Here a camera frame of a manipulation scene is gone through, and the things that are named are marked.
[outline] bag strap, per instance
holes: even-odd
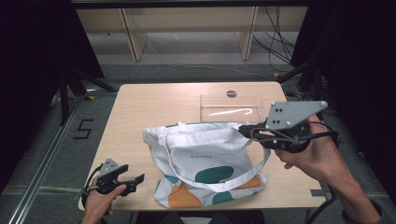
[[[191,186],[194,186],[196,188],[201,188],[201,189],[210,189],[213,190],[215,192],[224,192],[224,191],[228,191],[231,189],[235,189],[245,183],[247,183],[251,178],[253,178],[261,169],[262,167],[264,167],[265,163],[267,163],[268,158],[271,155],[271,150],[268,148],[263,147],[263,156],[262,156],[262,160],[257,163],[255,166],[253,166],[250,170],[248,170],[247,172],[245,172],[244,174],[234,178],[234,179],[230,179],[225,181],[224,183],[218,183],[218,184],[206,184],[206,183],[201,183],[201,182],[195,182],[195,181],[191,181],[185,177],[183,177],[182,175],[180,175],[172,161],[171,161],[171,156],[170,156],[170,152],[168,149],[168,144],[166,141],[166,134],[162,134],[159,136],[159,140],[160,142],[162,141],[162,145],[163,147],[166,149],[166,153],[168,155],[168,160],[169,160],[169,165],[172,169],[172,171],[174,172],[175,176],[180,179],[181,181],[183,181],[186,184],[189,184]]]

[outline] left hand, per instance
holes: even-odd
[[[92,180],[92,185],[96,185],[97,177]],[[85,202],[85,213],[81,224],[97,224],[100,223],[102,216],[108,212],[110,215],[114,213],[111,203],[122,194],[126,189],[125,185],[116,187],[108,194],[101,194],[96,190],[90,192]]]

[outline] tote bag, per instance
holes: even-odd
[[[164,176],[154,198],[165,207],[203,207],[247,197],[265,188],[261,172],[271,150],[253,165],[238,132],[241,123],[208,122],[146,128],[143,139]]]

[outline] wooden table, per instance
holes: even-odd
[[[146,176],[145,181],[138,185],[135,193],[126,197],[118,197],[112,204],[113,209],[128,211],[165,209],[153,198],[162,173],[152,161],[148,145],[143,142],[143,129],[176,124],[178,121],[199,122],[201,94],[206,92],[225,93],[226,91],[259,93],[267,109],[272,102],[286,101],[280,85],[276,82],[128,84],[121,86],[90,173],[106,158],[111,158],[120,165],[129,164],[129,171],[119,176],[120,181],[132,180],[141,174]],[[247,150],[254,164],[260,161],[262,158],[260,144],[254,142]],[[318,181],[305,175],[297,168],[285,170],[283,165],[284,163],[273,153],[262,169],[269,176],[264,191],[233,202],[208,206],[205,209],[318,207],[325,201],[322,196],[311,195],[311,189],[321,189]]]

